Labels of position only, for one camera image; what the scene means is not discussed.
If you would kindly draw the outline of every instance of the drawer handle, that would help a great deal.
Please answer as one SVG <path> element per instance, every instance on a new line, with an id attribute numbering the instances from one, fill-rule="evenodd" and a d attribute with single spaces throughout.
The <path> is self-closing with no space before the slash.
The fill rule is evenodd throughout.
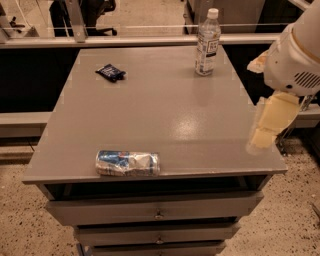
<path id="1" fill-rule="evenodd" d="M 155 220 L 163 220 L 164 216 L 161 214 L 160 210 L 157 210 L 157 214 L 154 216 Z"/>
<path id="2" fill-rule="evenodd" d="M 156 241 L 156 244 L 163 244 L 164 241 L 161 239 L 161 237 L 158 237 L 158 240 Z"/>

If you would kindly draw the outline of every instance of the bottle cap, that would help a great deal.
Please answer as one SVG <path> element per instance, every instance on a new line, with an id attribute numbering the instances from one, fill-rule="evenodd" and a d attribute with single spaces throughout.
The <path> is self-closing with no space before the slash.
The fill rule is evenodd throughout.
<path id="1" fill-rule="evenodd" d="M 217 19 L 218 15 L 219 15 L 219 10 L 216 8 L 211 8 L 208 10 L 207 18 L 208 19 Z"/>

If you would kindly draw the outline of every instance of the snack wrapper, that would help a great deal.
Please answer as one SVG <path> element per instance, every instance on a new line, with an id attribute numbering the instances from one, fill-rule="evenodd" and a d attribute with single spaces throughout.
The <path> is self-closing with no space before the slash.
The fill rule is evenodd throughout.
<path id="1" fill-rule="evenodd" d="M 160 161 L 157 153 L 100 150 L 96 170 L 109 176 L 157 176 Z"/>

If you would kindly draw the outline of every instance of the small black packet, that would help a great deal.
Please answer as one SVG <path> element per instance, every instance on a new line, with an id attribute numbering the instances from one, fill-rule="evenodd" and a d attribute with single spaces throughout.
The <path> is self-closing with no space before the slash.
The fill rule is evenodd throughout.
<path id="1" fill-rule="evenodd" d="M 108 64 L 96 70 L 96 73 L 102 75 L 104 78 L 108 79 L 113 83 L 117 82 L 118 80 L 123 80 L 124 75 L 126 74 L 125 71 L 121 71 L 111 64 Z"/>

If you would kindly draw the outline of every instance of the chair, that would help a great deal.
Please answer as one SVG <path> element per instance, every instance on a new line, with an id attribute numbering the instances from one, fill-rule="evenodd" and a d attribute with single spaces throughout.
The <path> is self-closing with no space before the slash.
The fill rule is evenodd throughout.
<path id="1" fill-rule="evenodd" d="M 100 9 L 98 11 L 97 19 L 104 15 L 106 12 L 113 12 L 117 7 L 116 0 L 105 0 L 104 3 L 100 6 Z M 117 30 L 114 28 L 103 28 L 103 29 L 97 29 L 98 33 L 104 33 L 107 31 L 112 31 L 112 35 L 116 36 L 118 34 Z"/>
<path id="2" fill-rule="evenodd" d="M 96 29 L 98 18 L 106 12 L 112 12 L 116 9 L 115 0 L 79 0 L 79 2 L 89 36 L 106 36 L 104 32 L 107 31 L 112 31 L 113 36 L 117 35 L 114 28 Z M 67 36 L 67 33 L 69 36 L 73 36 L 65 0 L 54 0 L 50 7 L 50 14 L 55 36 Z"/>

